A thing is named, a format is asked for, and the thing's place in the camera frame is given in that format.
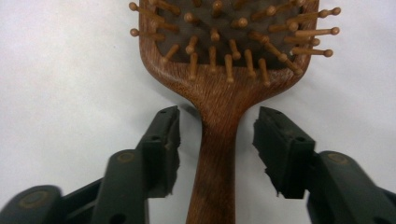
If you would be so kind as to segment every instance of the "hairbrush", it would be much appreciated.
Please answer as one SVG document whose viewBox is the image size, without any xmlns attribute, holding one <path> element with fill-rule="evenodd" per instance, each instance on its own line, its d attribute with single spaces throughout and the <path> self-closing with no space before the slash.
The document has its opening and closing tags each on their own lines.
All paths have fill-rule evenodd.
<svg viewBox="0 0 396 224">
<path fill-rule="evenodd" d="M 251 106 L 293 86 L 305 73 L 318 35 L 318 0 L 140 0 L 142 61 L 164 86 L 190 100 L 203 125 L 187 223 L 235 223 L 234 143 Z"/>
</svg>

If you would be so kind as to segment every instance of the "white backdrop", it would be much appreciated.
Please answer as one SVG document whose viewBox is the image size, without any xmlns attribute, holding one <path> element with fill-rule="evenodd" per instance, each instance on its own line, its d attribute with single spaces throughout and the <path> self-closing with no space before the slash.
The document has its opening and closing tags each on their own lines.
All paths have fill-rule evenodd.
<svg viewBox="0 0 396 224">
<path fill-rule="evenodd" d="M 396 191 L 396 2 L 322 1 L 341 7 L 319 28 L 330 59 L 314 57 L 289 91 L 252 107 L 236 146 L 237 223 L 309 223 L 305 201 L 277 198 L 251 145 L 259 106 L 288 115 L 317 151 L 354 158 L 374 182 Z M 174 194 L 149 200 L 151 223 L 184 223 L 200 121 L 191 104 L 146 71 L 137 13 L 129 1 L 0 1 L 0 206 L 18 192 L 51 184 L 69 193 L 104 174 L 108 157 L 134 148 L 155 113 L 179 105 L 181 166 Z"/>
</svg>

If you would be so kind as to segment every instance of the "wooden handle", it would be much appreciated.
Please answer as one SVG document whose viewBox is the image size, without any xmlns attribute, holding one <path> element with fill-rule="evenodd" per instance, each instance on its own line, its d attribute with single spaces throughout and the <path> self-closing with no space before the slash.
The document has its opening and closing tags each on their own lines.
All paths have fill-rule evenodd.
<svg viewBox="0 0 396 224">
<path fill-rule="evenodd" d="M 234 145 L 239 119 L 216 120 L 218 123 L 203 121 L 201 151 L 187 224 L 235 223 Z"/>
</svg>

